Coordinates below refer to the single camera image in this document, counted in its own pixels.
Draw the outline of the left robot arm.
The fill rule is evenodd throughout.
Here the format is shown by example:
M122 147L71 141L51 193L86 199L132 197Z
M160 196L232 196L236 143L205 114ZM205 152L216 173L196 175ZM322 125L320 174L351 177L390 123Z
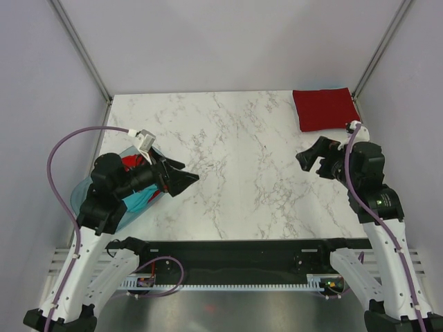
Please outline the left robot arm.
M54 289L44 304L26 312L23 323L36 331L94 331L98 316L122 281L152 264L147 242L133 237L120 242L111 263L97 276L96 264L115 234L135 192L155 185L177 196L199 180L185 165L152 152L154 163L125 169L115 153L98 157L91 172L87 197L75 220L75 243Z

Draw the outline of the red shirt in basket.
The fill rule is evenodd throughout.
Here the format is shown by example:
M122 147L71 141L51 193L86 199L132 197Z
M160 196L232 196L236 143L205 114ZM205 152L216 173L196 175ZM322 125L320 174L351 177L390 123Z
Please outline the red shirt in basket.
M130 172L134 169L137 169L139 167L148 165L151 166L151 162L148 161L143 155L141 154L133 154L129 156L125 156L121 158L123 166L125 168L126 172Z

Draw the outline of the right aluminium frame post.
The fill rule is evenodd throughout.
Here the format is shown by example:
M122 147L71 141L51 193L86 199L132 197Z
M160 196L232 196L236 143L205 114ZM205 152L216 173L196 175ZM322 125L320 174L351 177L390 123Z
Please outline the right aluminium frame post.
M353 92L351 93L352 100L356 102L359 96L362 94L365 86L369 82L372 74L374 73L376 67L387 51L389 45L392 43L397 31L400 29L404 20L407 18L408 13L415 4L414 0L402 0L399 7L396 9L394 16L390 20L388 27L386 28L381 40L377 44L375 51L372 54L363 74L361 75L359 81L357 82Z

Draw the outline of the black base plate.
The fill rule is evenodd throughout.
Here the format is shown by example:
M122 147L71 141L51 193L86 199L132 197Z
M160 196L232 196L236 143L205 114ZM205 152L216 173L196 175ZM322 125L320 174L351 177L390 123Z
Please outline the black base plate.
M331 252L339 248L371 249L367 239L280 239L247 241L151 241L141 251L142 264L162 260L143 272L154 272L156 284L186 286L289 285L307 275L332 274Z

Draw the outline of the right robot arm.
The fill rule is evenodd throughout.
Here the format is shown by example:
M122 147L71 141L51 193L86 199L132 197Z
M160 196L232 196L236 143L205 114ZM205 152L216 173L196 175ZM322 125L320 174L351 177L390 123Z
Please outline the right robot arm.
M316 260L321 270L337 270L345 278L365 310L367 331L441 331L442 316L434 313L413 268L399 196L383 182L381 147L372 142L341 146L321 136L296 159L305 172L318 161L321 178L346 186L350 207L368 236L379 280L345 248L322 250Z

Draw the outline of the aluminium frame post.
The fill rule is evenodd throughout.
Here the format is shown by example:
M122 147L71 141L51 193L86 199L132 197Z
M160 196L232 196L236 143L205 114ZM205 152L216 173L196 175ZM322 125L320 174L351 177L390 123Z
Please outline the aluminium frame post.
M372 54L363 74L361 75L359 81L357 82L353 92L351 93L352 100L356 102L359 96L362 94L365 86L369 82L372 74L374 73L376 67L387 51L389 45L392 43L397 31L400 29L404 20L407 18L408 13L415 4L414 0L402 0L399 7L396 9L394 16L390 20L388 27L386 28L381 40L377 44L375 51Z
M68 12L63 6L63 3L60 0L48 0L48 4L55 12L57 19L60 21L76 53L80 57L95 86L98 88L101 96L103 97L107 105L110 105L113 101L113 96L110 94L109 89L106 87L103 79L101 78L101 75L99 74L96 65L94 64L93 59L91 58L77 29L75 28L71 18L69 17Z

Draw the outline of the teal shirt in basket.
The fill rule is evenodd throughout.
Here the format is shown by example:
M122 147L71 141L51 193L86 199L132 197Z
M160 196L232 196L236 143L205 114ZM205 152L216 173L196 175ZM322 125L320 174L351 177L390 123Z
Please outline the teal shirt in basket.
M131 213L137 213L145 209L150 201L155 199L161 191L157 186L151 185L145 189L134 192L128 197L124 198L123 201L127 206L127 211Z

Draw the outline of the left aluminium frame post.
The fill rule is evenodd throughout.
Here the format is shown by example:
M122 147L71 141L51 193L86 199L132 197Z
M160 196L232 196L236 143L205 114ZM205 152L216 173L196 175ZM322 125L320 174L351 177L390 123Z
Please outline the left aluminium frame post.
M110 94L109 89L106 87L103 79L101 78L101 75L99 74L96 65L94 64L93 59L91 58L77 29L75 28L71 18L69 17L68 12L63 6L63 3L60 0L48 0L48 4L55 12L57 19L60 21L76 53L80 57L95 86L98 88L101 96L103 97L107 105L110 105L113 101L113 96Z

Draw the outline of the red t-shirt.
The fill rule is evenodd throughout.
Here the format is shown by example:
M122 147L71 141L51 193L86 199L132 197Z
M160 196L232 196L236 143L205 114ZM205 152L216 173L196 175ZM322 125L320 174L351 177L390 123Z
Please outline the red t-shirt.
M302 132L344 129L360 120L348 88L293 90L292 94Z

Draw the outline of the transparent blue plastic basket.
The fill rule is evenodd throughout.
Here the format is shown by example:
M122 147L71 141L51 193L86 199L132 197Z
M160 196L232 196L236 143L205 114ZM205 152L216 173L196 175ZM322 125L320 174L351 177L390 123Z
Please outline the transparent blue plastic basket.
M158 155L164 156L150 149L151 164ZM128 213L123 199L141 191L138 190L138 168L126 172L121 158L120 154L106 153L94 162L91 182L75 221L81 233L88 231L97 237L114 234Z

